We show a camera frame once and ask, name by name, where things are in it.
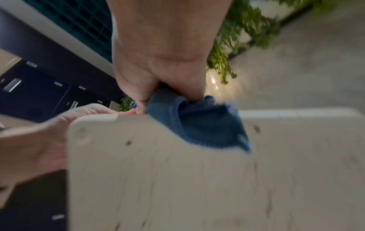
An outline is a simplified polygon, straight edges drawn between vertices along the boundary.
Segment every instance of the blue towel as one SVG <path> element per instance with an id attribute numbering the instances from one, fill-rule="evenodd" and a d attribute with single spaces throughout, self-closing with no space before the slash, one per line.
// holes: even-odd
<path id="1" fill-rule="evenodd" d="M 240 147 L 250 152 L 237 111 L 227 104 L 215 105 L 212 96 L 190 104 L 185 97 L 160 89 L 147 104 L 147 114 L 189 143 L 211 148 Z"/>

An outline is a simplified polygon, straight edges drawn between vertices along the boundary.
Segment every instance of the concrete ground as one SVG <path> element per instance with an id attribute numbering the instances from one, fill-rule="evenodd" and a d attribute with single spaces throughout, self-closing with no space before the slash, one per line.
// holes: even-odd
<path id="1" fill-rule="evenodd" d="M 347 106 L 365 112 L 365 1 L 330 14 L 310 12 L 284 27 L 267 49 L 230 61 L 238 75 L 211 94 L 238 109 Z"/>

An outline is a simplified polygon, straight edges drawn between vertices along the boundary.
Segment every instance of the teal window grille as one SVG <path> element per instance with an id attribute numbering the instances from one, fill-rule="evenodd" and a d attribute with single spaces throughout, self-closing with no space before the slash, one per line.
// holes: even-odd
<path id="1" fill-rule="evenodd" d="M 23 0 L 111 62 L 112 21 L 105 0 Z"/>

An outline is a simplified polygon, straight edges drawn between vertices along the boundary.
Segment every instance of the white cutting board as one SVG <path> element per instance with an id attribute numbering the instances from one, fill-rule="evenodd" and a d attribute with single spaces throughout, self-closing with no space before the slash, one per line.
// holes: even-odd
<path id="1" fill-rule="evenodd" d="M 189 145 L 149 116 L 69 133 L 71 231 L 363 231 L 365 118 L 241 112 L 252 154 Z"/>

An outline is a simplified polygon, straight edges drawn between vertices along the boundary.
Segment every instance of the blue cloth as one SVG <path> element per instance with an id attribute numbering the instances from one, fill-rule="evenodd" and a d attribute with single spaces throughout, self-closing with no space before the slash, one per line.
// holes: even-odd
<path id="1" fill-rule="evenodd" d="M 227 104 L 215 105 L 212 96 L 190 104 L 185 97 L 160 89 L 147 104 L 147 114 L 189 143 L 211 148 L 240 147 L 250 152 L 237 111 Z"/>

